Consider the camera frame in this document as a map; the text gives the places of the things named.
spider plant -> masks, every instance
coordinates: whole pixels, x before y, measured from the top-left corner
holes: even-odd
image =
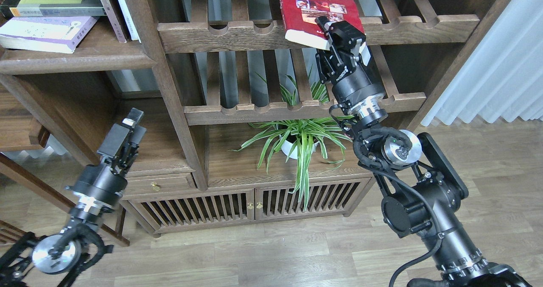
[[[297,103],[297,84],[291,76],[287,75],[287,77],[294,84],[295,89],[294,92],[290,92],[282,87],[281,92],[283,94],[283,100],[289,103],[289,105],[295,105]],[[314,83],[311,87],[311,92],[314,99],[318,99],[321,102],[328,101],[328,95],[326,94],[326,87],[324,87],[324,85],[318,82]],[[266,158],[267,173],[273,154],[281,150],[281,146],[286,140],[291,141],[292,146],[288,153],[287,161],[294,150],[297,149],[296,182],[292,194],[296,193],[296,191],[300,191],[298,202],[301,202],[303,199],[304,208],[307,208],[309,202],[309,164],[313,153],[314,143],[319,143],[320,154],[324,159],[328,159],[325,141],[330,140],[330,142],[340,148],[343,159],[328,162],[331,164],[338,164],[337,167],[335,167],[338,168],[345,160],[345,146],[341,140],[348,140],[350,142],[350,139],[343,134],[343,131],[331,117],[270,121],[250,123],[250,125],[263,130],[246,142],[243,142],[241,148],[235,151],[241,151],[254,142],[265,139],[264,147],[262,148],[258,160],[257,169],[262,166],[264,158]]]

book cover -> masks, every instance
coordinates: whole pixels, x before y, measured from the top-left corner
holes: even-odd
[[[330,45],[315,19],[326,16],[332,22],[347,21],[364,32],[354,0],[280,0],[285,39],[328,50]]]
[[[130,11],[128,10],[128,5],[126,5],[126,1],[118,0],[118,2],[119,2],[120,10],[122,11],[123,16],[124,16],[124,22],[126,23],[128,32],[130,32],[130,39],[139,40],[140,36],[138,35],[136,27],[134,26],[134,21],[132,21],[132,16],[130,15]]]
[[[7,49],[73,53],[97,17],[11,18],[0,27],[0,45]]]
[[[4,0],[0,11],[6,18],[106,15],[100,0]]]
[[[123,13],[120,10],[119,2],[117,0],[100,0],[102,6],[105,9],[109,23],[115,32],[115,36],[119,42],[126,42],[128,38],[128,31],[124,24]]]

wooden floor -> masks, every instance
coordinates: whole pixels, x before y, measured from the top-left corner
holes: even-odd
[[[457,215],[475,244],[490,261],[510,264],[532,285],[543,286],[543,123],[478,121],[417,130],[422,131],[434,136],[470,188]],[[20,163],[59,190],[82,169],[66,156]],[[66,215],[6,177],[0,181],[0,219],[37,235],[58,233]],[[74,286],[384,287],[397,267],[425,247],[414,235],[398,239],[383,223],[380,201],[374,187],[348,218],[187,231],[159,239],[128,217],[125,235],[132,245],[116,247]],[[439,272],[427,260],[403,273],[396,286],[413,277],[439,279]],[[25,281],[56,287],[61,278],[34,270]]]

brass knob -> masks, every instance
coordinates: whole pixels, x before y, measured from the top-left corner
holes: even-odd
[[[155,192],[158,192],[160,190],[160,185],[158,185],[156,182],[151,183],[151,187]]]

robotic arm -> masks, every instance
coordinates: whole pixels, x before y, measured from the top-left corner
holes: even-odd
[[[398,268],[389,287],[403,270],[431,256],[442,281],[413,279],[408,287],[531,287],[510,266],[488,262],[471,241],[454,215],[468,196],[467,187],[432,137],[380,125],[387,116],[378,105],[384,88],[370,80],[361,63],[365,35],[345,21],[319,17],[316,22],[331,44],[330,50],[316,54],[321,83],[332,84],[338,101],[330,114],[353,139],[359,166],[374,174],[383,195],[384,221],[400,238],[419,235],[428,248],[427,254]],[[334,109],[354,117],[338,120]],[[419,161],[422,154],[430,164]],[[396,175],[409,168],[417,177],[413,187]]]
[[[146,129],[138,126],[143,112],[132,109],[122,124],[114,124],[102,142],[98,153],[101,163],[87,165],[76,184],[67,187],[79,197],[70,210],[70,219],[60,233],[35,237],[26,233],[0,258],[0,286],[25,287],[23,279],[34,264],[50,275],[68,272],[58,285],[69,287],[79,274],[96,264],[113,246],[105,246],[97,234],[102,215],[113,212],[126,188],[124,176],[138,156],[138,148]],[[91,258],[89,245],[97,247]],[[23,256],[27,249],[32,251]]]

